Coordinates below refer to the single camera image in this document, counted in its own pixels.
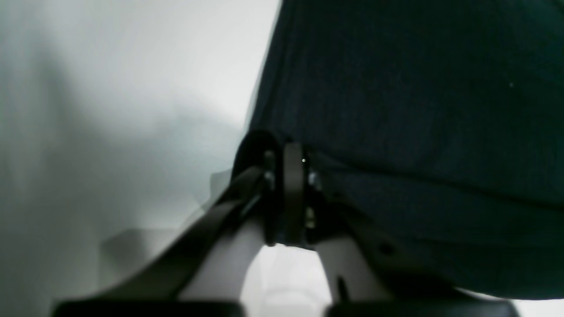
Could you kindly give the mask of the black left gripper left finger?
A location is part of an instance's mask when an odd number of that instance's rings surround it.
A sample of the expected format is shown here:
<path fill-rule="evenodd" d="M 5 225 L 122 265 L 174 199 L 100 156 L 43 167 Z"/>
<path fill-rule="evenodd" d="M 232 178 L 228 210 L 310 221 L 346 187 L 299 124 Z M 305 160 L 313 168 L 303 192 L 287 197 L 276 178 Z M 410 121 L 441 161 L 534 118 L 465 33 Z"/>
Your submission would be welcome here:
<path fill-rule="evenodd" d="M 248 133 L 231 181 L 208 212 L 145 268 L 90 298 L 66 301 L 55 317 L 245 317 L 240 293 L 250 263 L 276 231 L 264 208 L 278 198 L 280 142 Z"/>

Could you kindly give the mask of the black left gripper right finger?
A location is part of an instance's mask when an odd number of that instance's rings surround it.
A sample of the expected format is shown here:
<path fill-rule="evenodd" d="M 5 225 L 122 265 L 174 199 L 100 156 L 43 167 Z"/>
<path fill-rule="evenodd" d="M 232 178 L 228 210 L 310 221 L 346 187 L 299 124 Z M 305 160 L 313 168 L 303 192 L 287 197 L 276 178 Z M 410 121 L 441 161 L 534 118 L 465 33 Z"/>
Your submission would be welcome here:
<path fill-rule="evenodd" d="M 299 143 L 282 159 L 284 234 L 317 252 L 333 304 L 326 317 L 517 317 L 510 301 L 457 290 L 409 256 L 346 198 L 324 187 Z"/>

